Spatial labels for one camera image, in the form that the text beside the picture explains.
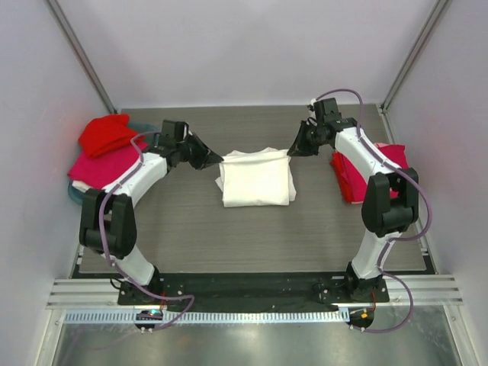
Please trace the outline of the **white printed t shirt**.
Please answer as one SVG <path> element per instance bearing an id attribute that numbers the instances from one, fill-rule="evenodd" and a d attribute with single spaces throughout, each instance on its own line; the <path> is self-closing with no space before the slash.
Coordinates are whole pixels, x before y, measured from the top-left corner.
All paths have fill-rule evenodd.
<path id="1" fill-rule="evenodd" d="M 225 208 L 287 206 L 297 191 L 285 149 L 267 147 L 258 152 L 234 150 L 219 164 L 215 180 Z"/>

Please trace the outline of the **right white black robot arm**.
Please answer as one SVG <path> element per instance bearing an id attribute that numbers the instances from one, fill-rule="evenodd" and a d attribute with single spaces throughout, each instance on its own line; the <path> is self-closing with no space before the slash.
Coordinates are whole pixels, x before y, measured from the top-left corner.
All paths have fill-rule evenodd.
<path id="1" fill-rule="evenodd" d="M 349 300 L 366 302 L 380 289 L 387 243 L 406 232 L 419 215 L 419 176 L 387 158 L 366 136 L 359 122 L 344 118 L 334 98 L 312 100 L 288 150 L 290 157 L 315 156 L 329 145 L 341 153 L 366 181 L 361 206 L 365 234 L 345 271 L 343 291 Z"/>

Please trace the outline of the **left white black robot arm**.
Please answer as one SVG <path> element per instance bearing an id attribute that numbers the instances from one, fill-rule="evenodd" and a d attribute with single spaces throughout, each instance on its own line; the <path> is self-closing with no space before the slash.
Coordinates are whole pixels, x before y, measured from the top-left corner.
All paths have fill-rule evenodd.
<path id="1" fill-rule="evenodd" d="M 134 208 L 145 193 L 180 163 L 202 170 L 223 162 L 184 121 L 164 120 L 160 130 L 130 139 L 136 161 L 115 182 L 84 193 L 79 241 L 102 256 L 144 304 L 162 298 L 158 268 L 138 248 Z"/>

